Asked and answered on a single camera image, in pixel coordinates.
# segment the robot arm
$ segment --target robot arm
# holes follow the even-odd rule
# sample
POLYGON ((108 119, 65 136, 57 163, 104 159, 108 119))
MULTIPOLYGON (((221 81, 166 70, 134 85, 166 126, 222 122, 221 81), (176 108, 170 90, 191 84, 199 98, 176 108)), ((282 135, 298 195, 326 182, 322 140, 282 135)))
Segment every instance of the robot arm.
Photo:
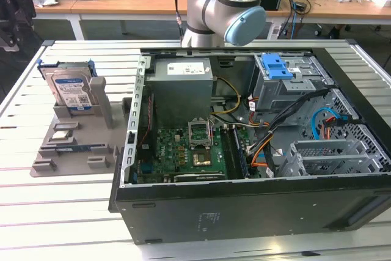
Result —
POLYGON ((188 0, 188 28, 182 47, 243 46, 263 30, 261 0, 188 0))

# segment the hard drive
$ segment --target hard drive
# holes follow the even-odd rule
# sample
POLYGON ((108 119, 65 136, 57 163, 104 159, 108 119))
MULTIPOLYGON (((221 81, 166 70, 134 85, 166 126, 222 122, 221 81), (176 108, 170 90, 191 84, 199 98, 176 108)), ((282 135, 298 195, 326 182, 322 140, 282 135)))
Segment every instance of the hard drive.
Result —
POLYGON ((91 93, 90 80, 97 76, 95 64, 88 62, 58 62, 43 64, 38 70, 56 98, 58 106, 66 106, 73 115, 93 114, 98 99, 91 93))

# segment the motherboard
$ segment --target motherboard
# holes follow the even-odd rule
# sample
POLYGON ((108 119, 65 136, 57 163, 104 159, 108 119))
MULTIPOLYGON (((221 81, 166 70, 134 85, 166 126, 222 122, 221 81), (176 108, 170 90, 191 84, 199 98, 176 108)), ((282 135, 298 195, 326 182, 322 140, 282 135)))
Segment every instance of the motherboard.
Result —
POLYGON ((160 128, 155 158, 139 162, 137 183, 227 180, 236 172, 244 178, 247 170, 236 168, 234 160, 240 156, 244 159, 244 151, 250 143, 246 128, 205 126, 207 128, 160 128))

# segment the hard drive label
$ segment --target hard drive label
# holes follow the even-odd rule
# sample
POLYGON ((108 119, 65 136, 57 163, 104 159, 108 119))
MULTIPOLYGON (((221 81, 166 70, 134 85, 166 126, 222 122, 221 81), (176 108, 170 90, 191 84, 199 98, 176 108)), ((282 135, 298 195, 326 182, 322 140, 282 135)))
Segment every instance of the hard drive label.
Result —
POLYGON ((83 91, 82 79, 56 79, 56 86, 65 104, 71 110, 88 110, 92 104, 87 92, 83 91))

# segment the open computer tower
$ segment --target open computer tower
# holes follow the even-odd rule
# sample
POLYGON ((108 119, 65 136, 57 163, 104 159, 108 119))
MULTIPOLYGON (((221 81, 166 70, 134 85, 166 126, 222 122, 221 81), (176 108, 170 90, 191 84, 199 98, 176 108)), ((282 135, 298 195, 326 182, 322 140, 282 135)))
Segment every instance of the open computer tower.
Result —
POLYGON ((144 49, 112 198, 136 244, 354 230, 390 134, 325 49, 144 49))

